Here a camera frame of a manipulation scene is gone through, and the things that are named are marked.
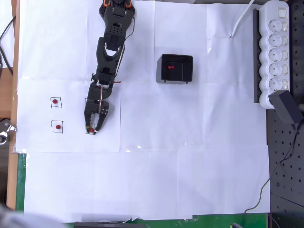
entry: white cable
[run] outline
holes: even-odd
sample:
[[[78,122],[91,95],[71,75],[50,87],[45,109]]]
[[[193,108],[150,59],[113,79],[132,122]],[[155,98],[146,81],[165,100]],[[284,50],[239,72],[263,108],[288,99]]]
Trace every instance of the white cable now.
[[[234,37],[234,34],[235,34],[236,30],[237,30],[237,27],[238,27],[239,22],[242,20],[243,16],[244,16],[245,13],[248,11],[249,7],[252,5],[252,3],[253,3],[254,1],[255,1],[255,0],[251,0],[251,1],[249,2],[247,8],[246,8],[245,11],[242,13],[242,15],[239,17],[239,19],[237,20],[236,25],[234,26],[233,31],[232,31],[232,34],[231,34],[231,36],[230,36],[231,38]]]

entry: table surface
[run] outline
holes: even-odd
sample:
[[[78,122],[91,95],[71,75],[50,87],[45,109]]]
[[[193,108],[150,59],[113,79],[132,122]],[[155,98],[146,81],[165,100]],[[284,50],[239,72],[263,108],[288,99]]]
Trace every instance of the table surface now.
[[[14,22],[15,29],[15,50],[14,50],[14,66],[18,66],[19,53],[19,25],[20,25],[20,0],[11,0],[13,16],[16,16]],[[13,77],[8,69],[3,69],[0,78],[0,98],[3,107],[0,108],[1,117],[10,117],[11,124],[17,123],[17,81],[18,68],[15,67]],[[16,142],[16,134],[11,133],[9,144],[9,170],[8,170],[8,193],[7,206],[23,211],[24,210],[24,190],[26,177],[26,154],[15,154],[13,148]],[[135,220],[133,223],[145,224],[146,227],[156,228],[219,228],[229,227],[230,223],[241,223],[243,214],[231,215],[199,215],[193,216],[193,219],[180,220],[161,220],[161,221],[143,221]],[[267,227],[267,214],[248,214],[246,216],[246,228],[265,228]]]

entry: power strip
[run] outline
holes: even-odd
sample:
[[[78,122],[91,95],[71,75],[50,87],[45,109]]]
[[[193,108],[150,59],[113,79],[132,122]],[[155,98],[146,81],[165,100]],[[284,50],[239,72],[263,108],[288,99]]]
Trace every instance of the power strip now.
[[[290,90],[289,7],[286,2],[271,0],[259,10],[260,104],[274,109],[268,96],[278,90]]]

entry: white paper sheet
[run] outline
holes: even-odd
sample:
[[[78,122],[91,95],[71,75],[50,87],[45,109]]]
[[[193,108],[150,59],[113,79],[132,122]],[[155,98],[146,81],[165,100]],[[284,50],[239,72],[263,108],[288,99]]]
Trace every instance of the white paper sheet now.
[[[250,8],[235,36],[227,38],[244,7],[207,6],[208,84],[202,90],[204,143],[209,146],[266,145],[266,111],[253,103],[252,9],[258,6]]]
[[[233,28],[246,9],[247,4],[208,4],[207,5],[207,39],[214,37],[229,38],[232,34]],[[236,34],[250,35],[250,28],[253,26],[253,12],[254,8],[259,9],[260,5],[251,5],[246,14],[240,21]]]
[[[87,78],[86,8],[83,0],[24,0],[19,78]]]
[[[24,212],[61,222],[191,218],[179,213],[182,170],[176,153],[31,153]]]
[[[244,213],[257,204],[260,189],[269,178],[267,146],[206,147],[183,159],[192,178],[188,175],[179,188],[187,188],[192,195],[193,215]],[[259,206],[249,213],[269,211],[267,184]]]
[[[179,153],[31,153],[24,212],[62,222],[243,213],[258,201],[268,171],[267,146]],[[251,212],[269,212],[269,200],[267,185]]]
[[[247,85],[203,85],[205,145],[267,144],[265,109],[253,103],[253,91]]]
[[[19,79],[16,151],[118,152],[120,87],[115,86],[107,99],[109,112],[100,132],[90,135],[84,118],[89,85],[84,81]],[[52,107],[51,97],[60,97],[62,108]],[[99,115],[92,116],[91,123],[97,124]],[[56,132],[52,121],[63,121],[63,133]]]
[[[197,26],[193,25],[193,21],[201,21],[201,26],[194,29]],[[123,81],[121,148],[159,150],[176,149],[191,143],[202,144],[202,91],[199,81],[205,76],[206,69],[206,45],[202,42],[206,38],[205,26],[204,5],[155,2],[154,59],[146,59],[141,63],[144,68],[135,67],[129,74],[130,80]],[[138,36],[140,31],[144,30],[135,26],[133,36]],[[193,39],[191,38],[191,42],[185,42],[190,32]],[[141,33],[143,40],[147,40],[146,35],[146,32]],[[154,50],[151,48],[146,49],[145,54],[150,56],[152,51]],[[164,53],[193,55],[193,83],[156,83],[155,64]],[[153,71],[145,71],[146,66],[150,68],[151,62]]]
[[[9,22],[13,19],[13,13],[11,8],[11,0],[0,1],[0,35],[7,27]],[[6,59],[9,62],[10,67],[13,67],[14,62],[14,46],[15,46],[15,35],[13,23],[8,27],[5,34],[0,41],[1,48],[5,54]],[[4,59],[2,58],[3,68],[7,68]]]

